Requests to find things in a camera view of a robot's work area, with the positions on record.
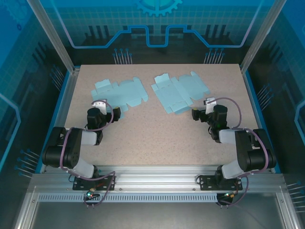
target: cable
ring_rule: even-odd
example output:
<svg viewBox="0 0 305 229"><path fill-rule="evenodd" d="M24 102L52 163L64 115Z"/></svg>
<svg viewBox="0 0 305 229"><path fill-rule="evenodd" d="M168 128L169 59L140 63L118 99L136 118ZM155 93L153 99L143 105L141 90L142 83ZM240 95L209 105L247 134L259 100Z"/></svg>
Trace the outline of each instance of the cable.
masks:
<svg viewBox="0 0 305 229"><path fill-rule="evenodd" d="M227 202L227 201L224 201L224 200L221 200L221 202L223 203L226 203L228 204L228 206L235 206L236 204L238 204L244 197L245 195L247 194L247 191L248 191L248 188L249 188L249 178L248 177L245 177L247 179L247 185L246 185L246 189L242 195L242 197L240 197L236 202L234 202L233 204L231 204L230 202Z"/></svg>
<svg viewBox="0 0 305 229"><path fill-rule="evenodd" d="M231 102L233 102L233 103L237 106L237 109L238 109L238 112L239 112L239 122L238 122L237 126L232 127L232 129L238 128L238 127L240 126L240 123L242 122L242 111L240 110L240 107L239 107L239 105L237 104L237 102L235 102L233 99L230 99L230 98L228 98L228 97L221 97L221 98L214 99L214 100L212 100L212 101L208 101L207 103L210 104L210 103L212 103L212 102L215 102L215 101L221 100L221 99L230 100Z"/></svg>
<svg viewBox="0 0 305 229"><path fill-rule="evenodd" d="M269 162L269 157L268 157L267 149L266 149L266 147L264 146L262 140L259 138L259 136L258 136L253 130L251 130L251 129L249 129L249 128L238 128L238 127L240 126L241 122L242 122L242 112L241 112L241 109L240 109L239 105L237 104L237 102L235 102L233 99L230 99L230 98L228 98L228 97L221 97L221 98L217 98L217 99L214 99L214 100L212 100L212 101L209 101L209 102L207 102L207 103L210 104L210 103L212 103L212 102L215 102L215 101L221 100L221 99L230 100L231 102L233 102L233 103L237 106L237 109L238 109L238 112L239 112L239 122L238 122L237 126L232 127L232 129L235 129L235 130L238 130L238 129L239 129L239 130L247 130L247 131L251 132L251 133L256 137L257 141L258 141L259 144L261 145L261 147L262 147L262 149L263 149L263 152L264 152L264 154L265 154L265 166L264 166L261 170L247 172L247 173L245 173L245 174L240 175L239 178L246 177L247 175L254 174L254 173L262 173L262 172L264 172L264 171L267 169L267 167L268 167L268 162Z"/></svg>
<svg viewBox="0 0 305 229"><path fill-rule="evenodd" d="M86 131L91 131L91 132L93 132L93 131L100 131L100 130L103 130L103 129L105 129L107 126L109 126L110 123L112 123L112 121L113 121L113 117L114 117L113 108L112 108L112 107L110 106L110 104L107 103L106 101L104 101L104 100L100 100L100 101L103 102L103 103L105 103L107 106L109 106L109 108L110 108L110 110L111 110L111 119L110 119L110 122L107 123L105 126L102 126L101 128L93 129L93 130L86 130ZM110 173L108 173L108 174L106 174L106 175L104 175L104 176L102 176L102 177L99 177L99 178L86 178L86 177L79 176L78 174L75 174L75 173L71 172L70 169L68 169L68 168L64 168L64 167L63 167L62 161L63 161L64 152L65 152L65 149L66 149L66 146L67 146L68 137L69 137L69 135L70 135L70 133L71 133L71 131L72 131L73 128L74 128L74 127L70 128L70 129L68 130L68 132L67 132L67 134L66 134L66 136L65 136L65 139L64 139L64 141L63 141L63 145L62 145L62 149L61 149L61 157L60 157L60 161L59 161L60 168L61 168L63 171L66 171L67 173L70 173L70 175L72 175L72 176L76 176L76 177L78 177L78 178L81 178L81 179L83 179L83 180L88 180L88 181L101 180L101 179L104 179L104 178L106 178L106 177L108 177L108 176L110 176L110 175L113 175L113 176L112 176L112 179L111 179L111 181L110 181L110 183L109 183L109 185L108 185L107 191L105 192L105 195L104 195L103 198L100 200L100 202L97 203L97 204L100 204L100 203L102 203L102 202L104 201L104 199L106 198L106 195L107 195L107 193L108 193L108 191L109 191L109 189L110 189L110 187L111 187L111 184L112 184L112 182L113 182L114 175L115 175L115 171L112 171L112 172L110 172Z"/></svg>
<svg viewBox="0 0 305 229"><path fill-rule="evenodd" d="M101 198L101 200L100 200L99 202L97 202L96 204L92 204L92 207L93 207L93 208L94 208L94 206L101 204L101 203L105 200L105 198L106 198L106 196L107 196L107 194L108 194L108 192L109 192L109 189L110 189L110 187L111 187L111 184L112 184L112 182L113 182L113 179L114 179L115 172L113 171L112 173L113 173L113 176L112 176L112 178L111 178L111 181L110 181L110 183L109 183L109 185L108 185L108 187L107 187L107 190L106 190L104 196ZM87 204L86 198L84 198L84 204L85 204L87 207L90 206L89 204Z"/></svg>
<svg viewBox="0 0 305 229"><path fill-rule="evenodd" d="M108 124L106 124L105 126L99 128L99 129L87 130L87 131L100 131L100 130L103 130L104 128L106 128L107 126L109 126L109 124L112 123L112 121L113 121L113 109L112 109L112 107L111 107L110 104L107 103L106 101L104 101L104 100L101 100L101 101L102 101L103 103L106 103L106 105L110 107L110 110L111 110L111 119L110 119L110 122L109 122ZM66 146L67 146L68 137L69 137L69 135L70 135L70 133L71 133L71 131L72 131L73 128L74 128L74 127L70 128L70 129L68 130L68 132L67 132L67 134L66 134L66 136L65 136L65 139L64 139L64 141L63 141L63 145L62 145L62 149L61 149L61 157L60 157L60 160L59 160L60 168L61 168L62 170L64 170L64 171L67 171L68 173L70 173L70 174L73 175L73 176L76 176L76 177L81 178L81 179L84 179L84 180L89 180L89 181L101 180L101 179L104 179L104 178L106 178L107 176L111 175L113 172L111 172L111 173L109 173L109 174L107 174L107 175L105 175L105 176L99 177L99 178L86 178L86 177L82 177L82 176L79 176L79 175L77 175L77 174L71 172L68 168L64 168L64 167L63 167L63 164L62 164L63 155L64 155L64 152L65 152L65 149L66 149Z"/></svg>
<svg viewBox="0 0 305 229"><path fill-rule="evenodd" d="M253 130L251 130L251 129L249 129L249 128L243 128L243 130L247 130L247 131L251 132L251 133L254 135L254 137L257 139L257 141L259 142L259 144L261 145L261 147L262 147L262 149L263 149L263 152L264 152L264 154L265 154L265 165L264 165L264 167L263 167L261 170L254 170L254 171L252 170L252 171L250 171L250 172L247 172L247 173L244 173L244 174L240 175L239 178L247 177L249 174L262 173L262 172L264 172L264 171L267 169L267 167L268 167L268 162L269 162L269 157L268 157L267 149L266 149L265 145L263 144L262 140L259 138L259 136L258 136Z"/></svg>
<svg viewBox="0 0 305 229"><path fill-rule="evenodd" d="M72 177L72 174L70 174L70 176L69 176L68 180L69 180L69 182L74 183L74 181L70 181L70 178L71 178L71 177Z"/></svg>

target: robotic arm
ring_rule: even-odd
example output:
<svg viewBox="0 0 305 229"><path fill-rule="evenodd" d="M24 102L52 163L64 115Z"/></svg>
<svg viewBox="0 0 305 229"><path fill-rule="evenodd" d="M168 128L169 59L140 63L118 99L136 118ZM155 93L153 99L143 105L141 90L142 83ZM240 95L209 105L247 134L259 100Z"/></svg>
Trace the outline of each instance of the robotic arm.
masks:
<svg viewBox="0 0 305 229"><path fill-rule="evenodd" d="M73 171L74 174L85 178L98 178L99 172L96 166L87 163L81 158L81 145L97 146L100 144L103 133L101 129L107 123L118 121L121 117L120 108L113 109L112 114L107 113L106 104L103 101L94 101L94 108L87 112L86 125L88 130L73 128L68 136L67 145L63 156L63 166ZM52 167L60 167L60 157L63 142L67 130L64 127L54 127L42 154L42 162Z"/></svg>
<svg viewBox="0 0 305 229"><path fill-rule="evenodd" d="M227 126L228 109L223 105L218 105L214 100L215 98L212 97L204 101L205 110L193 109L193 120L206 122L209 125L208 132L215 142L236 145L237 160L219 166L214 177L201 176L201 190L233 190L235 188L234 184L238 182L238 178L244 173L264 168L265 153L252 133L241 128L230 129ZM262 140L267 150L267 168L274 168L276 158L266 131L264 129L255 129L253 131Z"/></svg>

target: gear logo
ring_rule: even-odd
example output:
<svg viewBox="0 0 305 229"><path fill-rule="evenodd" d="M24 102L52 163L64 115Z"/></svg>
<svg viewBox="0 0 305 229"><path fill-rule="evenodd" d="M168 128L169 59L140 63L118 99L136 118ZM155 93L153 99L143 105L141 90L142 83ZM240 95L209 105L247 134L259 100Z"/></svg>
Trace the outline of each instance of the gear logo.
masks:
<svg viewBox="0 0 305 229"><path fill-rule="evenodd" d="M166 13L172 13L173 9L177 9L177 5L181 4L182 0L136 0L138 9L143 13L148 13L149 16L160 14L165 16Z"/></svg>
<svg viewBox="0 0 305 229"><path fill-rule="evenodd" d="M0 7L6 7L10 16L18 23L22 21L28 14L27 3L25 0L0 0Z"/></svg>

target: light blue cardboard cutout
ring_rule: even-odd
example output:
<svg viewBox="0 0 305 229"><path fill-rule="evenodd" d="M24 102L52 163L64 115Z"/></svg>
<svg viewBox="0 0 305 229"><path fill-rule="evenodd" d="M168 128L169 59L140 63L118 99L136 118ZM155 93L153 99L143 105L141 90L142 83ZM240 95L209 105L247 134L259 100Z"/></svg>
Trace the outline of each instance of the light blue cardboard cutout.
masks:
<svg viewBox="0 0 305 229"><path fill-rule="evenodd" d="M107 99L113 108L120 107L121 118L124 117L124 112L128 111L127 105L134 107L140 105L142 99L148 101L148 94L137 77L122 81L120 85L117 82L111 84L110 80L106 79L97 82L95 88L91 91L92 99Z"/></svg>
<svg viewBox="0 0 305 229"><path fill-rule="evenodd" d="M168 73L155 77L156 84L152 89L164 107L170 114L181 114L191 109L192 99L202 99L204 94L209 94L210 90L202 82L200 77L193 71L191 75L182 75L179 80L176 77L169 78Z"/></svg>

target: speckled tabletop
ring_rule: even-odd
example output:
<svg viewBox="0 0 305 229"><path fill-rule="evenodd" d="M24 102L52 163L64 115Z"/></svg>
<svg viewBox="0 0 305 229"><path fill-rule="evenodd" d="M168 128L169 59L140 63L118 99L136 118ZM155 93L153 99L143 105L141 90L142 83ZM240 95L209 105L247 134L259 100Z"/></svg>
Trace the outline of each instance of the speckled tabletop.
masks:
<svg viewBox="0 0 305 229"><path fill-rule="evenodd" d="M91 90L104 79L111 83L139 77L147 102L129 107L125 117L103 130L99 146L82 146L81 156L94 165L220 165L236 159L234 145L218 144L208 134L207 123L194 121L191 111L167 114L153 92L154 78L163 73L179 77L195 71L211 91L209 97L230 97L240 105L241 127L257 128L238 64L82 65L65 127L83 128L91 108ZM193 107L202 107L203 100ZM228 126L238 123L238 110L230 101Z"/></svg>

